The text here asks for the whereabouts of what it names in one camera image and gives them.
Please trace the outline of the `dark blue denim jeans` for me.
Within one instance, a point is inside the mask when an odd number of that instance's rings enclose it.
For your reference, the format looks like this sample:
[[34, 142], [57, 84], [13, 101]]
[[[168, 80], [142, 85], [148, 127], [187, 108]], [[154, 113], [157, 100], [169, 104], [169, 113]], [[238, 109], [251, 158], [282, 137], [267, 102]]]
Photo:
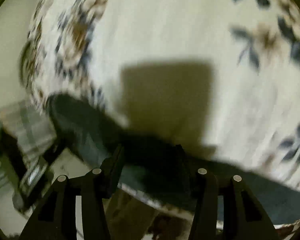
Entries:
[[194, 212], [194, 175], [205, 168], [220, 178], [242, 176], [274, 224], [300, 219], [298, 191], [232, 165], [193, 157], [161, 138], [124, 130], [102, 111], [67, 94], [50, 96], [45, 110], [57, 135], [90, 167], [99, 167], [116, 150], [122, 150], [124, 168], [119, 187], [144, 203]]

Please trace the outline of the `grey striped curtain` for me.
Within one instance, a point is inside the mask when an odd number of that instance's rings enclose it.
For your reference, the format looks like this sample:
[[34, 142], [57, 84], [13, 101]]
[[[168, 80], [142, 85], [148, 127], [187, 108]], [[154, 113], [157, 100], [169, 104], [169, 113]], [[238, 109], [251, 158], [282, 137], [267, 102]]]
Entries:
[[[0, 108], [0, 131], [4, 139], [19, 148], [29, 168], [55, 140], [56, 133], [48, 117], [39, 114], [28, 100]], [[0, 198], [11, 188], [7, 172], [0, 162]]]

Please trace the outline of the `floral bed cover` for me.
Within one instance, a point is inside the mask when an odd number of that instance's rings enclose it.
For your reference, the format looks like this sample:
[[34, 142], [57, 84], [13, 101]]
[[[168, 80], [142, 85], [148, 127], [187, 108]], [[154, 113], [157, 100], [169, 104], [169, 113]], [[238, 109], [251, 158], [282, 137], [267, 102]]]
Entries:
[[39, 0], [20, 81], [300, 191], [298, 0]]

